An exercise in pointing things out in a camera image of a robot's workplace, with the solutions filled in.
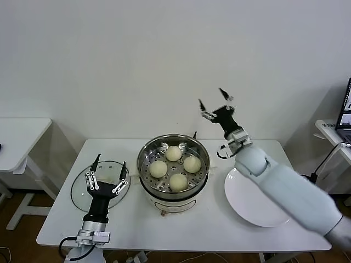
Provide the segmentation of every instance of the white plate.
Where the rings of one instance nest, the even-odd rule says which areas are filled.
[[[254,225],[275,227],[290,219],[254,182],[236,169],[230,171],[225,178],[224,189],[231,207]]]

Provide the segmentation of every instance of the cable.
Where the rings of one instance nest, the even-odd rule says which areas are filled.
[[[345,255],[345,257],[349,260],[349,262],[351,263],[351,259],[349,258],[349,256],[344,252],[342,251],[342,253]]]
[[[300,262],[298,262],[297,258],[292,258],[292,259],[290,260],[291,263],[294,263],[294,261],[292,261],[293,259],[295,259],[297,263],[300,263]]]
[[[217,254],[217,253],[212,253],[218,257],[220,257],[221,259],[223,259],[226,263],[229,263],[224,257],[222,257],[221,255]]]
[[[9,251],[9,255],[10,255],[10,260],[8,261],[8,263],[10,263],[11,262],[11,259],[12,259],[12,256],[11,256],[11,251],[10,251],[10,249],[8,248],[8,247],[0,247],[0,249],[7,249],[8,251]]]
[[[219,254],[217,254],[217,253],[204,253],[204,254],[202,254],[202,255],[195,256],[195,257],[193,257],[193,258],[185,259],[185,260],[183,260],[183,261],[181,261],[181,262],[179,262],[179,263],[184,263],[184,262],[189,261],[189,260],[192,260],[192,259],[197,259],[197,258],[199,258],[199,257],[201,257],[201,256],[205,256],[206,254],[214,254],[214,255],[220,257],[221,259],[223,259],[226,263],[229,263],[224,257],[222,257],[221,255],[219,255]]]
[[[328,153],[328,155],[324,158],[324,160],[319,164],[319,166],[316,168],[314,173],[311,174],[311,177],[308,178],[312,183],[316,183],[318,179],[317,172],[320,168],[322,168],[318,173],[321,174],[325,168],[325,165],[327,162],[337,153],[338,150],[345,148],[345,147],[351,147],[351,144],[346,144],[345,142],[339,142],[337,145],[333,147],[333,149]]]
[[[84,259],[86,256],[88,256],[93,251],[93,249],[95,247],[96,247],[96,244],[93,244],[92,247],[90,248],[90,250],[88,252],[86,252],[84,255],[79,256],[77,258],[67,258],[67,259],[68,259],[68,261],[78,261],[78,260]]]
[[[61,240],[59,244],[59,255],[61,258],[66,259],[66,256],[64,253],[62,253],[62,245],[64,244],[65,241],[75,241],[77,237],[65,237],[64,239]]]
[[[186,262],[186,261],[189,261],[189,260],[192,260],[192,259],[197,259],[197,258],[199,258],[199,257],[201,257],[201,256],[205,256],[206,254],[208,254],[208,253],[204,253],[204,254],[202,254],[202,255],[200,255],[200,256],[195,256],[195,257],[193,257],[193,258],[189,258],[189,259],[182,260],[182,261],[180,261],[179,263],[183,263],[183,262]]]
[[[65,237],[64,239],[61,240],[60,244],[59,244],[59,254],[61,256],[61,258],[68,260],[68,261],[78,261],[81,259],[84,259],[86,256],[88,256],[93,249],[96,247],[96,245],[92,245],[92,247],[90,248],[90,250],[88,252],[86,252],[84,255],[79,256],[77,258],[66,258],[66,256],[64,255],[64,253],[62,253],[62,245],[65,241],[75,241],[77,239],[77,237]]]
[[[340,145],[340,143],[335,145],[333,147],[333,149],[328,153],[328,155],[324,158],[324,160],[319,164],[319,166],[314,171],[315,174],[317,173],[318,169],[324,164],[324,162],[329,158],[329,156],[333,153],[333,151],[336,149],[336,147],[338,147],[339,145]]]
[[[316,259],[314,258],[314,255],[312,254],[312,252],[310,252],[309,253],[311,256],[312,256],[312,258],[313,258],[313,263],[316,263]]]
[[[2,253],[0,252],[0,255],[2,255],[2,256],[4,257],[4,259],[5,259],[6,263],[9,263],[9,261],[7,260],[7,258],[5,257],[5,255],[4,255],[4,254],[2,254]]]

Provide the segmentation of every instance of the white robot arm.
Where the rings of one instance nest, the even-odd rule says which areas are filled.
[[[308,230],[324,236],[331,244],[351,250],[351,219],[343,216],[334,200],[291,168],[278,164],[255,147],[246,131],[232,118],[233,97],[221,90],[227,105],[210,113],[200,101],[202,116],[219,123],[235,158],[235,167],[250,178],[272,201]]]

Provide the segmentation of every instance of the laptop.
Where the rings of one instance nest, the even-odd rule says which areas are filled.
[[[338,121],[335,125],[336,132],[344,140],[351,144],[351,78],[347,85],[344,102],[340,111]]]

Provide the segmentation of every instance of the table leg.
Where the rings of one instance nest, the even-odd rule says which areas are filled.
[[[27,166],[29,167],[29,169],[31,169],[31,171],[35,174],[34,176],[34,180],[37,184],[40,185],[40,187],[52,198],[52,199],[56,199],[59,190],[57,189],[57,187],[54,185],[53,182],[51,182],[47,176],[44,176],[44,172],[42,171],[42,169],[40,169],[40,167],[33,161],[33,159],[28,156],[27,157]]]
[[[47,216],[50,212],[50,207],[31,207],[29,203],[34,197],[33,193],[28,193],[23,198],[22,202],[18,206],[16,212],[12,216],[11,220],[7,224],[7,230],[14,230],[21,220],[23,215],[43,215]]]
[[[5,195],[7,198],[12,197],[12,193],[0,182],[0,193]]]
[[[284,263],[296,257],[300,253],[278,253],[265,263]]]

